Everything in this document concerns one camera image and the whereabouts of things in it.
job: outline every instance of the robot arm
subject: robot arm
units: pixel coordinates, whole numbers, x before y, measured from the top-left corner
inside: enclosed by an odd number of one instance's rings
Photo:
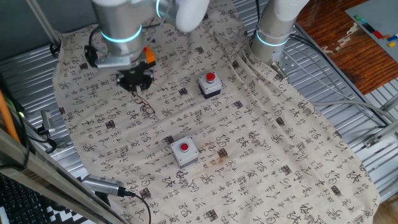
[[[133,94],[137,92],[137,86],[146,90],[154,80],[150,67],[155,60],[150,49],[146,48],[149,42],[143,38],[141,24],[152,17],[159,17],[180,31],[190,32],[203,20],[209,1],[91,0],[111,55],[98,59],[96,50],[89,44],[85,47],[87,61],[99,70],[118,70],[118,84]],[[148,61],[148,55],[151,55],[152,63]]]
[[[309,0],[270,0],[264,8],[251,50],[261,61],[272,66],[282,59],[282,52],[299,12]]]
[[[96,65],[100,69],[133,67],[134,64],[131,62],[140,57],[146,45],[141,26],[144,21],[152,17],[160,17],[180,31],[190,32],[202,21],[209,1],[91,0],[109,52],[114,57],[120,57],[117,60],[115,58],[100,60],[96,62]]]

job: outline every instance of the gray cable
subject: gray cable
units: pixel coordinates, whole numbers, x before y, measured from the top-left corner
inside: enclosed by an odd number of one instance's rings
[[[321,81],[319,78],[313,76],[309,71],[307,71],[304,67],[302,67],[301,64],[299,64],[298,62],[296,62],[286,51],[284,51],[284,52],[285,52],[285,54],[286,54],[288,57],[290,57],[290,59],[292,59],[293,62],[295,62],[302,70],[306,71],[312,78],[314,78],[314,79],[316,79],[318,82],[322,83],[324,86],[326,86],[327,88],[329,88],[331,91],[334,91],[335,93],[341,95],[342,97],[347,98],[348,101],[351,100],[348,96],[344,95],[343,92],[342,92],[339,88],[337,88],[336,85],[335,85],[335,87],[336,87],[337,89],[339,89],[339,90],[341,91],[341,93],[340,93],[339,91],[333,89],[332,87],[330,87],[329,85],[327,85],[327,84],[324,83],[323,81]],[[362,113],[365,114],[365,116],[367,116],[369,119],[373,120],[376,124],[379,123],[379,121],[376,121],[375,119],[372,119],[371,114],[367,114],[368,112],[367,112],[364,108],[361,108],[361,107],[359,106],[360,104],[356,103],[355,105],[357,106],[357,108],[358,108],[360,111],[362,111]],[[389,119],[389,120],[391,120],[391,122],[394,122],[394,121],[395,121],[395,119],[394,119],[392,116],[390,116],[390,118],[392,118],[392,120]]]
[[[316,62],[310,57],[310,56],[308,56],[308,55],[306,55],[302,50],[298,50],[298,51],[300,51],[301,52],[301,54],[304,54],[304,56],[306,56],[307,58],[309,58],[313,63],[315,63],[316,64]],[[343,93],[343,90],[330,78],[330,76],[328,75],[328,74],[326,74],[326,72],[323,70],[323,68],[321,67],[321,66],[319,66],[319,69],[325,74],[325,76],[327,77],[327,79],[329,79],[329,81],[335,86],[335,88],[336,89],[338,89],[339,91],[340,91],[340,93],[343,95],[343,96],[345,96],[345,98],[347,99],[347,100],[352,100],[350,97],[348,97],[347,95],[345,95],[344,93]],[[363,108],[363,107],[361,107],[361,106],[359,106],[359,105],[355,105],[355,107],[357,108],[357,109],[359,109],[360,111],[362,111],[362,113],[365,115],[365,116],[367,116],[369,119],[371,119],[372,121],[374,121],[376,124],[378,124],[378,125],[381,125],[381,126],[384,126],[384,124],[381,122],[381,121],[379,121],[378,119],[376,119],[371,113],[369,113],[365,108]]]
[[[361,101],[356,101],[356,100],[339,100],[339,101],[331,101],[331,102],[311,102],[312,105],[314,106],[330,106],[330,105],[339,105],[339,104],[352,104],[352,105],[362,105],[367,108],[374,109],[375,111],[379,112],[381,115],[385,116],[387,119],[389,119],[391,122],[394,122],[395,119],[389,115],[387,112],[383,111],[380,108],[377,108],[373,105],[370,105],[369,103],[361,102]]]

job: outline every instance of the wooden board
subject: wooden board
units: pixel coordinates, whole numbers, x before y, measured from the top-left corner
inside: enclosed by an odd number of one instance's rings
[[[345,10],[365,0],[310,0],[297,22],[365,95],[398,77],[396,63]]]
[[[398,224],[398,194],[380,204],[373,224]]]

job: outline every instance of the red button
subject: red button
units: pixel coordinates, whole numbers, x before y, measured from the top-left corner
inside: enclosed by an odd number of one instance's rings
[[[183,152],[187,151],[187,150],[188,150],[188,145],[187,145],[187,144],[182,144],[182,145],[181,145],[181,150],[182,150]]]
[[[214,73],[207,73],[206,80],[207,82],[213,82],[216,79],[216,75]]]

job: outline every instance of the patterned cloth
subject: patterned cloth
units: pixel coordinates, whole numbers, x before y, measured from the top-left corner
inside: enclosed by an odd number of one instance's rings
[[[115,85],[117,71],[85,61],[94,26],[60,34],[55,96],[88,172],[141,195],[153,223],[372,223],[379,194],[341,135],[254,58],[231,1],[212,1],[208,15],[190,34],[163,26],[150,44],[155,83],[137,97]],[[94,43],[105,49],[99,34]],[[223,87],[205,100],[207,72]],[[200,154],[180,170],[169,144],[184,136]],[[136,198],[110,201],[148,222]]]

